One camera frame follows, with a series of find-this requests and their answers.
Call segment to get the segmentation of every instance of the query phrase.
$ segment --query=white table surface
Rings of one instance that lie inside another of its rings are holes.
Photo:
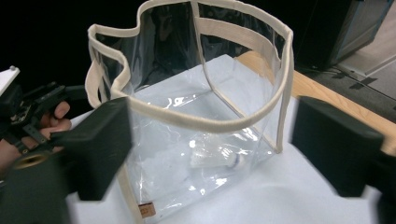
[[[375,223],[378,192],[341,198],[289,143],[296,100],[291,99],[285,125],[284,152],[264,162],[243,183],[181,210],[161,223]],[[74,119],[78,123],[84,116]],[[102,202],[67,201],[75,223],[133,223],[117,181]]]

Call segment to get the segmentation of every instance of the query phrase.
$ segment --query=finger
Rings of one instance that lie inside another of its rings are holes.
[[[0,140],[0,180],[6,175],[8,167],[19,156],[20,152],[6,140]]]
[[[50,139],[51,133],[67,131],[71,128],[71,126],[72,126],[72,122],[70,121],[70,119],[59,119],[58,125],[56,125],[55,127],[41,129],[40,132],[46,138]]]
[[[49,111],[46,112],[46,113],[43,115],[43,117],[41,117],[41,120],[40,120],[40,127],[43,127],[43,128],[48,128],[48,127],[50,127],[50,117],[51,117],[50,112],[49,112]]]
[[[62,119],[67,112],[70,110],[70,105],[66,101],[60,102],[54,111],[54,116],[56,119]]]

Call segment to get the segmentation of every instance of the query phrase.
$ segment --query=clear plastic bag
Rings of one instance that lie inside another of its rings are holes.
[[[94,25],[89,39],[92,105],[131,100],[127,172],[137,203],[155,207],[147,223],[232,186],[281,151],[292,32],[262,10],[152,0],[136,28]]]

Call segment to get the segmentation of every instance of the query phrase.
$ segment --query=human hand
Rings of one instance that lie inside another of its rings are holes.
[[[51,115],[47,112],[40,120],[41,134],[50,139],[50,134],[55,132],[67,131],[71,127],[71,121],[65,119],[64,115],[70,110],[70,105],[67,102],[60,102]],[[30,149],[37,145],[37,142],[32,137],[23,137],[22,142]],[[7,168],[14,162],[21,153],[16,147],[2,139],[0,142],[0,179],[2,179]]]

